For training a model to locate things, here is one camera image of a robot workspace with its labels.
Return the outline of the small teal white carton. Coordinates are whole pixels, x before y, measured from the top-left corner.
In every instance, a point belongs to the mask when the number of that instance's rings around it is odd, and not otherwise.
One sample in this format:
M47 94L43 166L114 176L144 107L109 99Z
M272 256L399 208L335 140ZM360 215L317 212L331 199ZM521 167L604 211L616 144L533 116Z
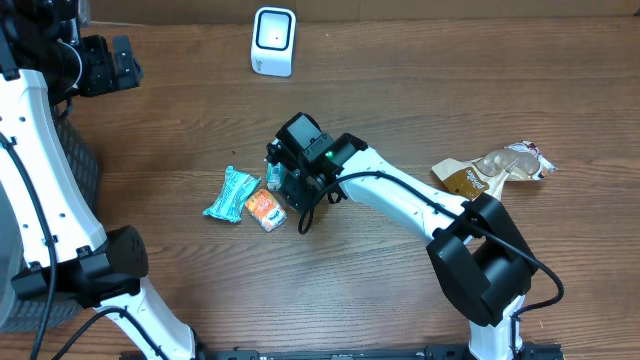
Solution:
M284 168L281 163L267 163L266 180L267 188L277 192L283 185Z

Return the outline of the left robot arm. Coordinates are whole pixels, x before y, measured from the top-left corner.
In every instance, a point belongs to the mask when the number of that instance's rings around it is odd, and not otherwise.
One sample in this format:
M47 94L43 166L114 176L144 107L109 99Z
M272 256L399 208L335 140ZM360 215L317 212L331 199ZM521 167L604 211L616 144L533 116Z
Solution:
M76 96L137 87L125 36L82 36L82 1L1 5L1 183L20 230L18 298L73 301L112 320L146 359L201 359L204 347L154 289L132 226L106 230L72 169L81 144L57 132Z

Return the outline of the orange snack packet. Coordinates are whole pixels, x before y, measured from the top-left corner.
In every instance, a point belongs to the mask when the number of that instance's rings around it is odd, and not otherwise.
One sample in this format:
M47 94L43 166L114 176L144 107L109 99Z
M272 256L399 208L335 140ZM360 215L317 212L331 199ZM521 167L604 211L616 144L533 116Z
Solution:
M266 232L273 231L287 219L286 211L267 189L252 194L245 207Z

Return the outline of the brown nut snack bag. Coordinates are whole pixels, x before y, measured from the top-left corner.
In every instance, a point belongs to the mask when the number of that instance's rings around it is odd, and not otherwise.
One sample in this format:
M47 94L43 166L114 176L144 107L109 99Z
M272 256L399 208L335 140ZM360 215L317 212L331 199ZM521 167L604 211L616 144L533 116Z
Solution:
M469 200L482 193L500 200L506 182L540 181L556 170L535 143L525 140L473 160L447 158L432 167L452 194Z

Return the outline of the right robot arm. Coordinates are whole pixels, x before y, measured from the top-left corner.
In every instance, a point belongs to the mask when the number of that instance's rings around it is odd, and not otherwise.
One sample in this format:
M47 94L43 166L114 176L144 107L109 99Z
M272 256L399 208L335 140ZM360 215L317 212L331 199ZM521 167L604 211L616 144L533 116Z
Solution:
M538 267L499 200L437 190L349 133L332 138L302 112L282 126L266 151L267 162L284 168L279 191L300 213L300 233L309 230L322 199L351 200L383 213L424 242L444 295L469 320L465 355L521 358L518 312Z

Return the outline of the teal snack bar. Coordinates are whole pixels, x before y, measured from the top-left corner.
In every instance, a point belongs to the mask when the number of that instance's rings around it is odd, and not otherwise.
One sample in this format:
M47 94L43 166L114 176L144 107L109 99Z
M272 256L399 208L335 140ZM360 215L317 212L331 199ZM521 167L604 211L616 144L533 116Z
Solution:
M204 216L239 223L242 209L248 198L254 193L261 178L237 171L232 165L225 170L222 189L214 203L203 211Z

